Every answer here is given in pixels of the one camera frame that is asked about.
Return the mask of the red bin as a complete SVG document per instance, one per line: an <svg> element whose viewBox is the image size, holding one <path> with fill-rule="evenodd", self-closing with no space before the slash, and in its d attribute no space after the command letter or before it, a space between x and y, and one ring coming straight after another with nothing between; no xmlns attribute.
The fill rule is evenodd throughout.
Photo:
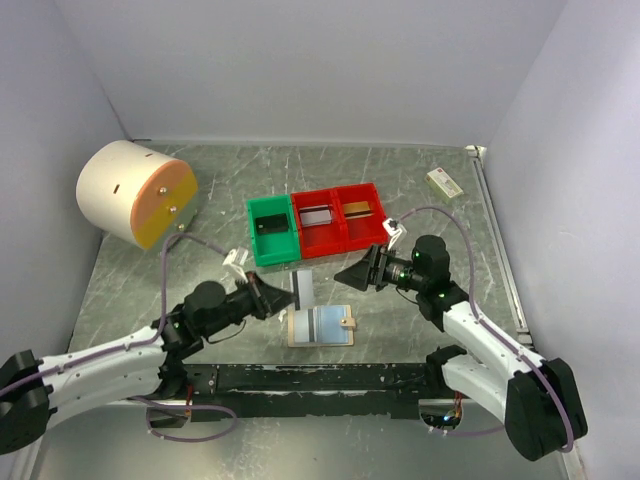
<svg viewBox="0 0 640 480"><path fill-rule="evenodd" d="M378 190L374 183L360 183L336 188L339 213L346 226L345 250L356 251L369 248L372 244L384 244L388 234L383 227L387 215L382 207ZM344 217L344 203L367 201L373 207L373 214L364 218Z"/></svg>
<svg viewBox="0 0 640 480"><path fill-rule="evenodd" d="M303 259L346 252L346 223L334 188L291 195Z"/></svg>

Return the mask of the red bin right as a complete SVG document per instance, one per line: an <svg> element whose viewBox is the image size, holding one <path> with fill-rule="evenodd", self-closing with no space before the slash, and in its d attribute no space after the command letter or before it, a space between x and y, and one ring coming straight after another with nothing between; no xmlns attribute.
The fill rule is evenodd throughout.
<svg viewBox="0 0 640 480"><path fill-rule="evenodd" d="M336 188L339 213L346 226L345 250L356 251L369 248L372 244L384 244L388 234L383 227L387 215L382 207L378 190L374 183L360 183ZM344 203L367 201L373 207L373 214L364 218L344 217Z"/></svg>

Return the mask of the black credit card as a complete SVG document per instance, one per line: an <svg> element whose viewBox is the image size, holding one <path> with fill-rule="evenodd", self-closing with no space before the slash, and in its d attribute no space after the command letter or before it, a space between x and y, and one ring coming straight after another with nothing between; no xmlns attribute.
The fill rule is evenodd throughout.
<svg viewBox="0 0 640 480"><path fill-rule="evenodd" d="M258 235L285 233L290 229L290 222L285 213L266 215L255 218L255 229Z"/></svg>

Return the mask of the red bin middle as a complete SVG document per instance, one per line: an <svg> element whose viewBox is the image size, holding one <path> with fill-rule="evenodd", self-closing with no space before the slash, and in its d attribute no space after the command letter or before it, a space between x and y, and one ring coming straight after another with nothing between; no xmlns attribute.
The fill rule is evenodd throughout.
<svg viewBox="0 0 640 480"><path fill-rule="evenodd" d="M303 259L346 252L346 223L334 188L291 195Z"/></svg>

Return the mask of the green plastic bin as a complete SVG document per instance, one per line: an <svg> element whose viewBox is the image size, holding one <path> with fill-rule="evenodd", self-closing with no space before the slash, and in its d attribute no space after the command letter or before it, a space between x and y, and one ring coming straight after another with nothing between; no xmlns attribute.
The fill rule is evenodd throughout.
<svg viewBox="0 0 640 480"><path fill-rule="evenodd" d="M248 224L255 263L267 267L301 259L290 195L249 199Z"/></svg>

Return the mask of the small white cardboard box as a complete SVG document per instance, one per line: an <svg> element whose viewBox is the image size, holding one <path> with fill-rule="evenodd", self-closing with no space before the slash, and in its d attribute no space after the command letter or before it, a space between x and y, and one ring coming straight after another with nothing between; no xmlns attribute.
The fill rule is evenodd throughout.
<svg viewBox="0 0 640 480"><path fill-rule="evenodd" d="M428 172L425 181L445 203L450 203L464 194L464 190L441 167Z"/></svg>

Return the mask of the tan card holder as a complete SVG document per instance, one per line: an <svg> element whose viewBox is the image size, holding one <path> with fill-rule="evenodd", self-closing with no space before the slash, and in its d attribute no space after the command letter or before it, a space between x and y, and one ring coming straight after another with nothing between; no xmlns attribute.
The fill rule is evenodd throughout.
<svg viewBox="0 0 640 480"><path fill-rule="evenodd" d="M287 312L289 347L346 347L354 345L357 325L350 305L325 305L313 308L317 309L317 342L314 344L293 343L293 315L296 310L290 308Z"/></svg>

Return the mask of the silver VIP credit card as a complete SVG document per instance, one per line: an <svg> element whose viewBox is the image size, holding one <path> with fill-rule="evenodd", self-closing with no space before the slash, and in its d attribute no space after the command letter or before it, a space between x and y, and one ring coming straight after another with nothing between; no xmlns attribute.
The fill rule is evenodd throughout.
<svg viewBox="0 0 640 480"><path fill-rule="evenodd" d="M298 214L303 228L331 224L334 220L334 215L329 205L303 207L299 209Z"/></svg>

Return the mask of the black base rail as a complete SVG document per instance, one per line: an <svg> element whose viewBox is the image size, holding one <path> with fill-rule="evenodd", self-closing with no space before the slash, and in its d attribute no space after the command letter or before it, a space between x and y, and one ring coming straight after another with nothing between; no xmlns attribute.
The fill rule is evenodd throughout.
<svg viewBox="0 0 640 480"><path fill-rule="evenodd" d="M218 405L242 419L382 415L434 420L454 392L426 363L316 365L187 364L152 401Z"/></svg>

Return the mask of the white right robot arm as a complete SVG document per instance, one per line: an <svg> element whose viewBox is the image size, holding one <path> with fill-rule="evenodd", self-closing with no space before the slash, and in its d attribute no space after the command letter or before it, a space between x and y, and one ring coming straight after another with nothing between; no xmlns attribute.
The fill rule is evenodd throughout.
<svg viewBox="0 0 640 480"><path fill-rule="evenodd" d="M538 460L587 434L571 367L525 348L489 320L452 280L442 238L419 237L409 259L373 245L334 279L359 291L392 285L414 293L423 318L458 342L428 355L426 390L439 398L455 391L474 400L502 423L524 458Z"/></svg>

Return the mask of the grey striped credit card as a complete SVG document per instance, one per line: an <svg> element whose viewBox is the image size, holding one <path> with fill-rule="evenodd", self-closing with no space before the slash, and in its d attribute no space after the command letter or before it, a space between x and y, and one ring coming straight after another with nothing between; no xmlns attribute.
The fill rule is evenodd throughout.
<svg viewBox="0 0 640 480"><path fill-rule="evenodd" d="M294 270L290 273L290 286L297 299L296 310L312 308L315 305L313 274L311 269Z"/></svg>

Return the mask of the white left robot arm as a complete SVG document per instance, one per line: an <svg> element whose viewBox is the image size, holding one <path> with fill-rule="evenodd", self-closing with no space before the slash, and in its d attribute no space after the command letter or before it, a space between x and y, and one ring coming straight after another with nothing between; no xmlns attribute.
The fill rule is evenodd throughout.
<svg viewBox="0 0 640 480"><path fill-rule="evenodd" d="M166 317L121 339L38 358L30 350L1 366L1 452L16 452L88 410L123 399L173 399L187 385L185 358L214 334L252 316L265 320L295 303L295 293L250 272L232 292L200 283Z"/></svg>

